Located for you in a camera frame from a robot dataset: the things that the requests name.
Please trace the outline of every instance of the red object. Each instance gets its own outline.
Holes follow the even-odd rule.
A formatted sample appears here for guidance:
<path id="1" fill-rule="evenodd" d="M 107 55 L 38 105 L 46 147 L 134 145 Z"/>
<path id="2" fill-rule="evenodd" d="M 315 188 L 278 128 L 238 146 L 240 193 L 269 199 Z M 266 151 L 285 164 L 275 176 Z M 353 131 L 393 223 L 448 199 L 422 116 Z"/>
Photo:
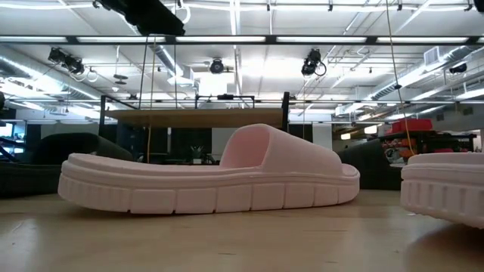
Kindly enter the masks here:
<path id="1" fill-rule="evenodd" d="M 440 148 L 433 151 L 434 153 L 453 153 L 452 148 Z"/>
<path id="2" fill-rule="evenodd" d="M 431 119 L 409 119 L 407 120 L 409 131 L 431 131 L 432 120 Z M 391 134 L 406 131 L 405 120 L 399 120 L 392 124 Z"/>

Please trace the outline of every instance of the potted plant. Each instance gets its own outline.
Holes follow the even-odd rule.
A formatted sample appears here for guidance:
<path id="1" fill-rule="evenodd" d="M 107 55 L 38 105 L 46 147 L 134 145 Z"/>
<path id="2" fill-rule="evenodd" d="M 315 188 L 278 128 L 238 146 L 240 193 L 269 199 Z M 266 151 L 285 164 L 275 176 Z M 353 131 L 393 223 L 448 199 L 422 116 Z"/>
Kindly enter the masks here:
<path id="1" fill-rule="evenodd" d="M 190 149 L 193 164 L 202 164 L 203 146 L 193 146 Z"/>

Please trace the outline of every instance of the cable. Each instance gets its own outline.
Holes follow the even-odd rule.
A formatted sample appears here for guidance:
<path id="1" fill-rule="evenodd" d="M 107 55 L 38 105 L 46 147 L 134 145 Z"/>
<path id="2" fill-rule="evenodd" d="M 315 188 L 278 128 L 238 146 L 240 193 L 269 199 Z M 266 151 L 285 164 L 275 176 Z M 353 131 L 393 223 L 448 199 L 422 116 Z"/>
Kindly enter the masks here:
<path id="1" fill-rule="evenodd" d="M 389 31 L 389 37 L 390 37 L 390 48 L 392 50 L 393 73 L 395 75 L 396 86 L 400 86 L 399 85 L 399 76 L 396 73 L 395 52 L 393 50 L 392 24 L 390 23 L 390 12 L 389 12 L 388 0 L 385 0 L 385 2 L 386 2 L 386 19 L 387 19 L 387 22 L 388 22 L 388 31 Z M 399 93 L 400 107 L 402 107 L 402 109 L 403 109 L 405 107 L 405 104 L 403 103 L 402 93 L 400 92 L 400 88 L 396 88 L 396 89 Z M 410 132 L 408 131 L 407 115 L 405 114 L 405 111 L 402 111 L 402 112 L 403 112 L 403 119 L 405 120 L 405 130 L 407 132 L 408 148 L 410 148 L 410 152 L 411 152 L 412 156 L 414 156 L 415 153 L 414 153 L 413 149 L 411 148 Z"/>
<path id="2" fill-rule="evenodd" d="M 154 47 L 157 46 L 157 37 L 154 37 Z M 156 53 L 153 51 L 153 66 L 151 67 L 151 98 L 150 98 L 150 110 L 153 109 L 153 86 L 154 86 L 154 64 L 156 60 Z M 150 146 L 151 146 L 151 117 L 150 117 L 150 127 L 148 128 L 148 145 L 147 145 L 147 154 L 146 154 L 146 162 L 150 163 Z"/>
<path id="3" fill-rule="evenodd" d="M 321 67 L 321 66 L 324 67 L 324 73 L 318 74 L 317 72 L 315 72 L 315 75 L 317 75 L 317 76 L 324 76 L 327 73 L 327 67 L 326 67 L 326 64 L 324 64 L 321 60 L 320 60 L 320 63 L 321 63 L 321 65 L 319 67 Z"/>

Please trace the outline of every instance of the shelf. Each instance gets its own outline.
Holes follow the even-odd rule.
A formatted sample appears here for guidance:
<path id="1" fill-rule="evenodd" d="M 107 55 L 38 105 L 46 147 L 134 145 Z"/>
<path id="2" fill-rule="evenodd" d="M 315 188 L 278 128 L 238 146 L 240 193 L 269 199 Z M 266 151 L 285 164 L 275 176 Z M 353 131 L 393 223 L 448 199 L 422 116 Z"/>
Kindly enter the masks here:
<path id="1" fill-rule="evenodd" d="M 239 128 L 258 123 L 281 128 L 283 110 L 113 110 L 106 116 L 134 126 L 162 128 Z"/>

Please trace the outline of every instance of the air vent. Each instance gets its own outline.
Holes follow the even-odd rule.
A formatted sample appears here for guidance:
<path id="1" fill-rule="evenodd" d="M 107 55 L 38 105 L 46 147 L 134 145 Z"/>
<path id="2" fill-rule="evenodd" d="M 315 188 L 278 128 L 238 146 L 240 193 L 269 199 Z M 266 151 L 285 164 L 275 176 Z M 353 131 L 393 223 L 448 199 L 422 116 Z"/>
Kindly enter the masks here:
<path id="1" fill-rule="evenodd" d="M 437 114 L 437 122 L 444 121 L 444 113 Z"/>
<path id="2" fill-rule="evenodd" d="M 439 46 L 436 46 L 429 51 L 423 53 L 423 58 L 425 60 L 425 66 L 430 66 L 432 64 L 438 63 L 440 57 Z"/>
<path id="3" fill-rule="evenodd" d="M 462 115 L 468 116 L 468 115 L 473 115 L 474 114 L 474 108 L 468 107 L 462 110 Z"/>

